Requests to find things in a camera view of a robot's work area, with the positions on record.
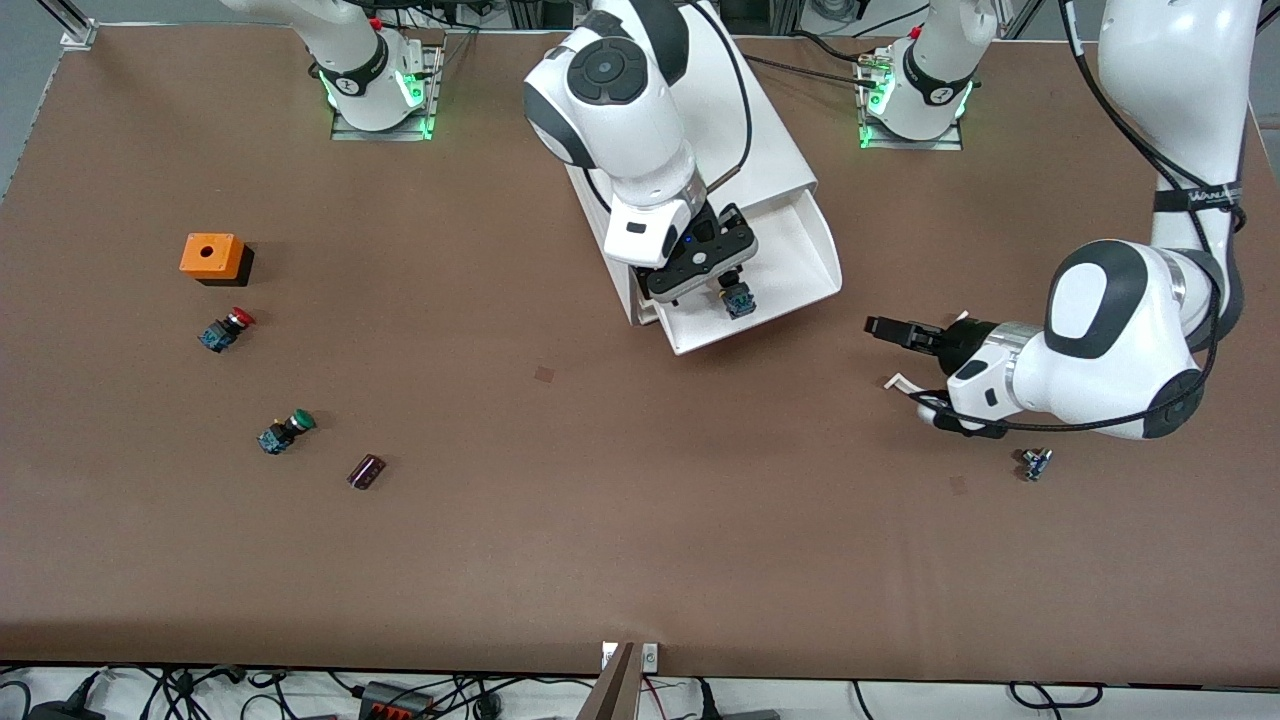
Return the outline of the orange push-button enclosure box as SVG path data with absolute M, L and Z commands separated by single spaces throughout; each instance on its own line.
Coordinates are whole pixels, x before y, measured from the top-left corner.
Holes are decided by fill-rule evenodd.
M 191 233 L 180 255 L 179 270 L 211 287 L 246 287 L 255 252 L 236 234 Z

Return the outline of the red mushroom push button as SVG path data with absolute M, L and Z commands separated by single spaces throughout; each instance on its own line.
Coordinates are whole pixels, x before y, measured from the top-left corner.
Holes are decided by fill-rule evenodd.
M 200 334 L 198 341 L 215 354 L 229 348 L 256 319 L 242 307 L 233 307 L 224 318 L 214 320 Z

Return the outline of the aluminium frame profile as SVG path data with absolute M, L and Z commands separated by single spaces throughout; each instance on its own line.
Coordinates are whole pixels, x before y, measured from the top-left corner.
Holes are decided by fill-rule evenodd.
M 36 0 L 61 27 L 59 46 L 64 51 L 87 51 L 99 32 L 99 22 L 82 12 L 73 0 Z

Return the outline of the black power strip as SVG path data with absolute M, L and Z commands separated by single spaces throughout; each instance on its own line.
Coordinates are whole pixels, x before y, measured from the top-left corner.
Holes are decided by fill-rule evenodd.
M 357 720 L 428 720 L 435 700 L 422 692 L 381 682 L 361 685 Z

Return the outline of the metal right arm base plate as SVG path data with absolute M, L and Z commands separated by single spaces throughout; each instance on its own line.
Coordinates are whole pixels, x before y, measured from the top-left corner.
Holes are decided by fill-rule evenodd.
M 421 141 L 435 128 L 442 83 L 444 47 L 417 40 L 404 41 L 388 53 L 388 63 L 360 95 L 356 83 L 340 76 L 320 79 L 332 108 L 333 140 Z

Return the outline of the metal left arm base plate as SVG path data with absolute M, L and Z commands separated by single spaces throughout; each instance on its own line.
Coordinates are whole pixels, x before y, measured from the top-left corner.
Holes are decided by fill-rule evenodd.
M 940 86 L 922 94 L 899 73 L 893 46 L 864 53 L 854 64 L 859 143 L 863 149 L 960 151 L 960 119 L 973 82 Z

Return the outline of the green mushroom push button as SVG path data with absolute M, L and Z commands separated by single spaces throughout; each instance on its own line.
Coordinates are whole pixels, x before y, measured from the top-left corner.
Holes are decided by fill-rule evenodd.
M 259 447 L 269 455 L 283 454 L 316 425 L 310 413 L 301 407 L 296 409 L 288 418 L 276 419 L 259 436 Z

